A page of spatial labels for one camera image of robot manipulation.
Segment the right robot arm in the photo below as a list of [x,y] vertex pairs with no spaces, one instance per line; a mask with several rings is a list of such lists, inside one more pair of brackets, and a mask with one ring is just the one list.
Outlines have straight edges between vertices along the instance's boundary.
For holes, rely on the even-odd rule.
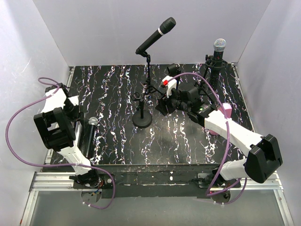
[[156,109],[163,115],[175,110],[184,111],[196,124],[229,138],[246,159],[228,161],[220,171],[213,171],[213,183],[226,186],[232,179],[249,177],[257,183],[264,183],[283,163],[277,139],[268,134],[262,136],[225,118],[215,105],[201,101],[197,88],[190,91],[169,90],[159,100]]

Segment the silver mesh microphone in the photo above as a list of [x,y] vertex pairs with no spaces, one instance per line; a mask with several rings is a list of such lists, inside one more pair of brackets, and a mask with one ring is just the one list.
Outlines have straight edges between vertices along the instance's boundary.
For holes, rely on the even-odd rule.
[[80,121],[77,121],[75,124],[75,144],[78,149],[80,149],[80,139],[81,139],[81,133],[83,131],[83,126]]
[[219,73],[222,69],[223,63],[223,52],[226,47],[226,40],[225,39],[217,39],[214,42],[214,54],[212,59],[212,66],[211,66],[211,74],[210,74],[210,85],[213,89],[217,88],[217,83],[219,79]]
[[87,142],[86,142],[86,148],[85,148],[85,154],[84,156],[87,158],[87,159],[90,159],[93,155],[93,151],[92,151],[92,143],[93,143],[93,137],[94,137],[94,132],[95,132],[95,128],[96,128],[96,125],[98,124],[98,119],[96,117],[91,117],[89,120],[88,120],[88,139],[87,139]]

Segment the aluminium frame rail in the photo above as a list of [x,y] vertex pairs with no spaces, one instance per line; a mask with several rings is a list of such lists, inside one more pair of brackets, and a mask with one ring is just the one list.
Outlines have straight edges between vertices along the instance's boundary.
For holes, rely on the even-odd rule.
[[[153,122],[133,126],[130,100],[142,86],[144,65],[76,66],[71,93],[79,95],[88,117],[99,120],[92,143],[95,165],[219,164],[225,139],[212,136],[180,111],[163,116],[157,95],[145,97]],[[245,191],[230,190],[221,206],[210,198],[125,197],[105,189],[95,194],[70,180],[72,168],[43,169],[35,174],[23,225],[26,226],[291,226],[280,178],[264,184],[248,180]]]

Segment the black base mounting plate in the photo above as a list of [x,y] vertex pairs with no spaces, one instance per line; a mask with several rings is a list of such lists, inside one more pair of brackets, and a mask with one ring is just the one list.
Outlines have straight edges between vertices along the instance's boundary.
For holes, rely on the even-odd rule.
[[218,164],[96,165],[114,176],[116,198],[205,198],[207,186],[200,188],[195,180],[198,174],[209,174],[218,166]]

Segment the tall black foam microphone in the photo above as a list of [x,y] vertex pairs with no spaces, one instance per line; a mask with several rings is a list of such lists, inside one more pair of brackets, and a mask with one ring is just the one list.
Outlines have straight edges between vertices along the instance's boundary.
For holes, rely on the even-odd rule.
[[135,53],[143,56],[151,45],[158,41],[162,36],[169,33],[175,26],[176,20],[173,17],[165,20],[160,27],[136,49]]

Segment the round base stand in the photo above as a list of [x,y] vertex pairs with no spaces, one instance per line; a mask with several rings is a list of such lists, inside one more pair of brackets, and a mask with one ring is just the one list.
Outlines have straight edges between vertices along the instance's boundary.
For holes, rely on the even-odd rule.
[[168,72],[168,81],[171,79],[175,79],[177,83],[179,83],[180,78],[176,77],[181,73],[180,66],[177,64],[171,64],[167,67],[167,72]]
[[140,94],[138,92],[135,92],[131,96],[131,100],[139,102],[136,112],[132,117],[133,124],[142,129],[149,127],[152,123],[152,115],[150,112],[144,110],[144,100],[140,98]]

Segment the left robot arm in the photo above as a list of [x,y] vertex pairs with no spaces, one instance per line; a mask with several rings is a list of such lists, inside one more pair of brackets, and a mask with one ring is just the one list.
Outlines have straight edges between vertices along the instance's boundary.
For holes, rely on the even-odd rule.
[[70,96],[66,85],[58,83],[45,89],[46,102],[41,113],[33,117],[40,137],[47,149],[59,153],[72,165],[71,179],[89,188],[99,186],[101,179],[91,161],[80,151],[76,124],[84,124],[85,114],[79,106],[79,97]]

